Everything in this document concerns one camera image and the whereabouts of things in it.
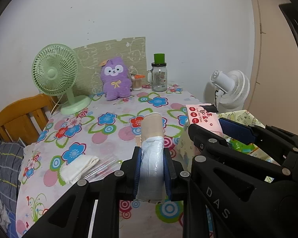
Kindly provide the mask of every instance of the chair backrest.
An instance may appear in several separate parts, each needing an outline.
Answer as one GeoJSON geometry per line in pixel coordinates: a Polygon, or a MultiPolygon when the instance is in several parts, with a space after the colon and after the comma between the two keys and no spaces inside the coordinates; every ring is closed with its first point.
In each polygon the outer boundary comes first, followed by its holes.
{"type": "Polygon", "coordinates": [[[44,94],[23,98],[8,105],[0,112],[0,139],[11,142],[21,138],[28,145],[36,142],[39,133],[29,113],[33,114],[36,123],[43,130],[48,122],[43,107],[48,107],[51,111],[53,106],[52,98],[44,94]]]}

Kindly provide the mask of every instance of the white wall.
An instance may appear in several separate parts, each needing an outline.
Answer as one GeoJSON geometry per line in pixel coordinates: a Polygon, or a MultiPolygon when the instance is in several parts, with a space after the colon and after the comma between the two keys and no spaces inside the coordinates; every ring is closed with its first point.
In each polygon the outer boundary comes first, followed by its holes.
{"type": "Polygon", "coordinates": [[[165,53],[168,78],[201,101],[213,99],[204,89],[217,68],[250,77],[251,0],[12,0],[0,17],[0,110],[38,93],[30,69],[47,44],[134,36],[146,37],[148,67],[165,53]]]}

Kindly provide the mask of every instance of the pink wipes package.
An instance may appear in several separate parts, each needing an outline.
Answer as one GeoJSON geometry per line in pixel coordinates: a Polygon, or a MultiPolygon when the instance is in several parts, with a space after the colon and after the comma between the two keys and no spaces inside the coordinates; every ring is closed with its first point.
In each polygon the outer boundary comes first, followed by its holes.
{"type": "Polygon", "coordinates": [[[211,104],[186,105],[188,111],[189,124],[195,123],[219,136],[223,135],[219,118],[216,113],[210,113],[203,106],[211,104]]]}

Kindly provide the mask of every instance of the green lid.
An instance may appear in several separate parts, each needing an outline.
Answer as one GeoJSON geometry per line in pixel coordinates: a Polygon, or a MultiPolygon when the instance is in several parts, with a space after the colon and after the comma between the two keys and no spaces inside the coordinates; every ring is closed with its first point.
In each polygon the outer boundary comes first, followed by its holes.
{"type": "Polygon", "coordinates": [[[154,54],[154,63],[163,64],[164,63],[164,54],[154,54]]]}

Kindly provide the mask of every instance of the plaid pillow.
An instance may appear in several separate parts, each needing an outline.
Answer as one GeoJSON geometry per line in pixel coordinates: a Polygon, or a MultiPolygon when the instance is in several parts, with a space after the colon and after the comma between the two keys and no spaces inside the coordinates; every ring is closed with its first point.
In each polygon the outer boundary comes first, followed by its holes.
{"type": "Polygon", "coordinates": [[[21,183],[19,169],[23,159],[23,147],[18,143],[0,142],[0,198],[2,203],[16,212],[16,202],[21,183]]]}

